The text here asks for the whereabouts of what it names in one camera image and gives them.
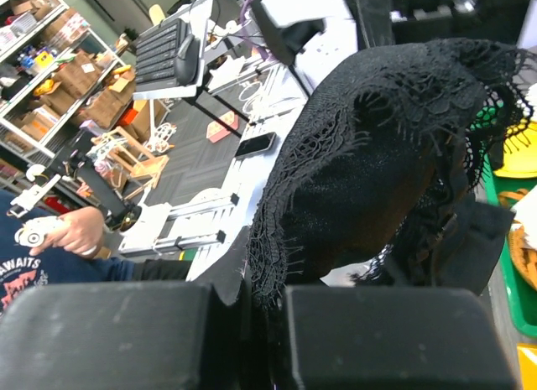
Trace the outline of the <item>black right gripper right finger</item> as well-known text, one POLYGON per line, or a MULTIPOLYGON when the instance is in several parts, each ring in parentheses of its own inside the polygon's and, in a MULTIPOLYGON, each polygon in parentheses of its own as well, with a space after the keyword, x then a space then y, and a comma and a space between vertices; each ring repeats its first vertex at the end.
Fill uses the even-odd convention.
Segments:
POLYGON ((294 286, 286 389, 515 389, 479 298, 460 289, 294 286))

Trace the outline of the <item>black lace bra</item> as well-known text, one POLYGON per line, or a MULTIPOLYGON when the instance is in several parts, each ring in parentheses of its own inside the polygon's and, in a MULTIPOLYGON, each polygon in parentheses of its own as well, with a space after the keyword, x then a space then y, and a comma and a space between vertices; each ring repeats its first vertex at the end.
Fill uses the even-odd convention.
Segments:
POLYGON ((247 255, 253 302, 288 285, 384 262, 389 284, 436 283, 435 249, 490 147, 533 112, 522 74, 536 55, 485 39, 364 49, 314 90, 263 189, 247 255))

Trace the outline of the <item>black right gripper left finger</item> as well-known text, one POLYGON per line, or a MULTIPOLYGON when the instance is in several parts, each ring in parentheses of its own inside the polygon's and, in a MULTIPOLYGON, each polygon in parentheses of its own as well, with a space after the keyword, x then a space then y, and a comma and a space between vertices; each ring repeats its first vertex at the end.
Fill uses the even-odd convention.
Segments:
POLYGON ((4 389, 236 389, 239 310, 210 285, 63 284, 1 320, 4 389))

